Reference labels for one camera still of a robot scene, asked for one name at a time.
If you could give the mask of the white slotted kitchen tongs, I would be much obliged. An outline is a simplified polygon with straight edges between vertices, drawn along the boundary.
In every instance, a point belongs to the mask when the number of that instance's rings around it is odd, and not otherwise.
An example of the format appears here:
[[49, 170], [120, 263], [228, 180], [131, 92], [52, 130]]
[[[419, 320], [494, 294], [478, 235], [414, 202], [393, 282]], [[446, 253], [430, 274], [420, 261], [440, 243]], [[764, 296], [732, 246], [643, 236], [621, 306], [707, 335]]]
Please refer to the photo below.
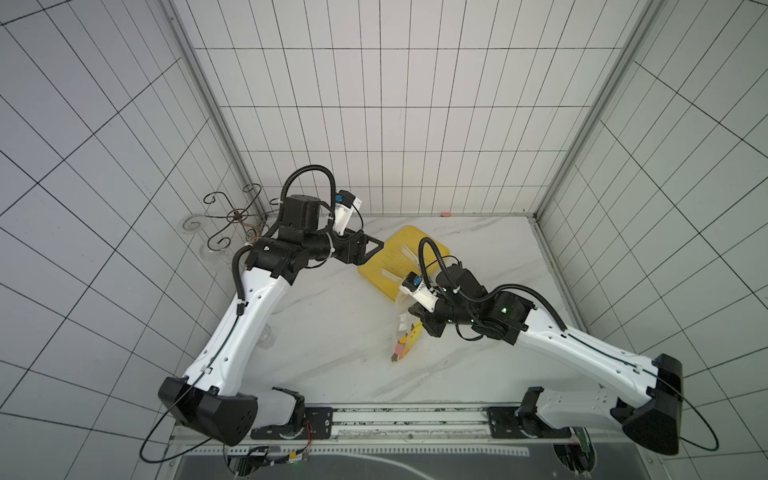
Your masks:
[[418, 256], [408, 245], [389, 245], [382, 253], [380, 274], [386, 279], [400, 284], [408, 273], [420, 272]]

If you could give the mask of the clear resealable zip bag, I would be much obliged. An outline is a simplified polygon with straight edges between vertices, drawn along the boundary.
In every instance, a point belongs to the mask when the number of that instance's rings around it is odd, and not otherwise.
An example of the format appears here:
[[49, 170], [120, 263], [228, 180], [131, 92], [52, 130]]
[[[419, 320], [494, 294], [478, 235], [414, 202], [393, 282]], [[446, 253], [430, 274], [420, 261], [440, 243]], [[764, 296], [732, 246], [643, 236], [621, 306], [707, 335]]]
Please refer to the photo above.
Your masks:
[[391, 356], [392, 362], [403, 360], [416, 344], [423, 331], [422, 322], [408, 312], [400, 315], [395, 335], [395, 346]]

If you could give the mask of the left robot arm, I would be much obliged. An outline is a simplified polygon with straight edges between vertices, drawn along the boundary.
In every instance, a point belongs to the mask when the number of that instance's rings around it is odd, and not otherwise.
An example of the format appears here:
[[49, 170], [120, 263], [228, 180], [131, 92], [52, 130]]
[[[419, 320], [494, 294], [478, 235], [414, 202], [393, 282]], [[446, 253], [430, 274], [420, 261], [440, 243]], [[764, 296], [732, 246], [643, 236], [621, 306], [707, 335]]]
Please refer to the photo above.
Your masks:
[[[375, 250], [368, 246], [373, 244]], [[255, 429], [294, 435], [304, 427], [305, 400], [287, 389], [240, 391], [253, 350], [279, 301], [312, 261], [335, 258], [360, 266], [384, 244], [363, 232], [290, 233], [262, 237], [232, 259], [236, 294], [214, 334], [181, 377], [168, 377], [158, 397], [181, 425], [228, 446]]]

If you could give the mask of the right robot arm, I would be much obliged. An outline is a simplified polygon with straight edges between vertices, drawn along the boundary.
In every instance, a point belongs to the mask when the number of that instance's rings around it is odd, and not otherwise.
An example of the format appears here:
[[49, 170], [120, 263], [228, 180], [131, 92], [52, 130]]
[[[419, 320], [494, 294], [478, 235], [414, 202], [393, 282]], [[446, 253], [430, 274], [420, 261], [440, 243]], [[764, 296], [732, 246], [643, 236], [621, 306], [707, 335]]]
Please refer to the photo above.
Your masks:
[[468, 325], [481, 339], [536, 351], [595, 382], [591, 391], [529, 388], [514, 412], [525, 436], [596, 428], [621, 432], [658, 454], [678, 454], [683, 369], [674, 357], [651, 359], [614, 347], [566, 325], [537, 291], [517, 284], [488, 291], [460, 264], [433, 280], [411, 272], [400, 291], [413, 299], [409, 313], [433, 337], [448, 325]]

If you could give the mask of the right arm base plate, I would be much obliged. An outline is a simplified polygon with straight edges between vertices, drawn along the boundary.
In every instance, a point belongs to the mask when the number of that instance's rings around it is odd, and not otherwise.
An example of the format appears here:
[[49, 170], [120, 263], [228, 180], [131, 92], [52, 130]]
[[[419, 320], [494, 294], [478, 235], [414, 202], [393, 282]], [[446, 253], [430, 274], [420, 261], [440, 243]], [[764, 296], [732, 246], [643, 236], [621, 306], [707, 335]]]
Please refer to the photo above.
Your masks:
[[493, 439], [564, 440], [572, 437], [568, 427], [554, 429], [541, 421], [534, 413], [518, 406], [492, 406], [486, 409], [490, 436]]

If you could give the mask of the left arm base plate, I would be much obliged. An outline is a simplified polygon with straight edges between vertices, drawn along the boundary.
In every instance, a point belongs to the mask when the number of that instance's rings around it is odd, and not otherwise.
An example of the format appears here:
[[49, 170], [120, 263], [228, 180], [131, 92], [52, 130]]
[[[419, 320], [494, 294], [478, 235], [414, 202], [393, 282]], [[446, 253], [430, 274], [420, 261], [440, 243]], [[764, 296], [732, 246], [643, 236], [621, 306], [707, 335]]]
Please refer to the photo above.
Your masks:
[[251, 431], [252, 440], [328, 440], [331, 437], [333, 416], [331, 407], [305, 407], [296, 420], [286, 425], [265, 426]]

